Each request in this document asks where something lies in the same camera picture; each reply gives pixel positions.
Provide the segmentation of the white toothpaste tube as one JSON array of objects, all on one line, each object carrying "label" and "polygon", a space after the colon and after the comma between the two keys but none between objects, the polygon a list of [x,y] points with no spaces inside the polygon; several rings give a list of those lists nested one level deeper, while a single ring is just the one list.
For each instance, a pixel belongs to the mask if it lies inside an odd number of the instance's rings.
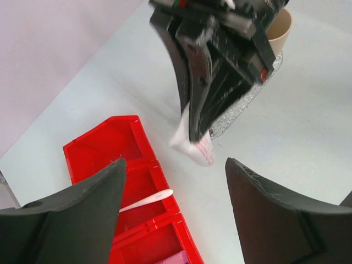
[{"label": "white toothpaste tube", "polygon": [[179,126],[170,139],[169,146],[187,156],[198,165],[209,167],[215,161],[210,132],[206,131],[205,135],[199,141],[191,142],[189,137],[189,114],[188,103],[181,115]]}]

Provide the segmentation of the beige plastic cup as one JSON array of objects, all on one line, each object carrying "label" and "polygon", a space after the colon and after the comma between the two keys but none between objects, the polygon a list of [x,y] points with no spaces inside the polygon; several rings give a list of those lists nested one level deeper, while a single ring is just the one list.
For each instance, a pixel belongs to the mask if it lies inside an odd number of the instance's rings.
[{"label": "beige plastic cup", "polygon": [[292,14],[283,8],[267,31],[269,43],[275,56],[282,51],[293,25]]}]

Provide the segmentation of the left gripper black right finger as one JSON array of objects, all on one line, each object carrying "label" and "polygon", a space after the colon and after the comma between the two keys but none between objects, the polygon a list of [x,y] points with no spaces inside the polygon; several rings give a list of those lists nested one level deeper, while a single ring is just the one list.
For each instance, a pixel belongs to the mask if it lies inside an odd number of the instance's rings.
[{"label": "left gripper black right finger", "polygon": [[351,195],[315,200],[234,158],[225,173],[245,263],[351,263]]}]

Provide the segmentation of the pink toothpaste tube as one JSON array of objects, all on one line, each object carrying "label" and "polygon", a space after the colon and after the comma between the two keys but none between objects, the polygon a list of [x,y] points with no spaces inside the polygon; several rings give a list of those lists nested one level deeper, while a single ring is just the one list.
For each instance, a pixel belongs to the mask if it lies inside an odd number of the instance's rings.
[{"label": "pink toothpaste tube", "polygon": [[155,264],[190,264],[187,253],[183,250]]}]

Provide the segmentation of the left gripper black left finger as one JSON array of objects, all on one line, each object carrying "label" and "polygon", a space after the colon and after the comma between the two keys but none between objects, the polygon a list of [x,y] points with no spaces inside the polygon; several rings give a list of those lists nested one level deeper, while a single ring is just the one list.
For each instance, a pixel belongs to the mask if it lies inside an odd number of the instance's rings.
[{"label": "left gripper black left finger", "polygon": [[1,263],[108,263],[126,168],[118,159],[53,195],[1,210]]}]

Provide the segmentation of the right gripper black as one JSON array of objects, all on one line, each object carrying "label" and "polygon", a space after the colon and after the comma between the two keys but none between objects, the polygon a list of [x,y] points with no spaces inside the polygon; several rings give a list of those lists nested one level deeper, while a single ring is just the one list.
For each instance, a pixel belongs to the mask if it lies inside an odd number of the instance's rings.
[{"label": "right gripper black", "polygon": [[150,23],[171,58],[180,112],[189,102],[189,139],[199,142],[212,123],[254,83],[264,83],[276,59],[267,31],[288,1],[150,1],[155,8],[197,22],[213,18],[223,30],[178,31],[175,21]]}]

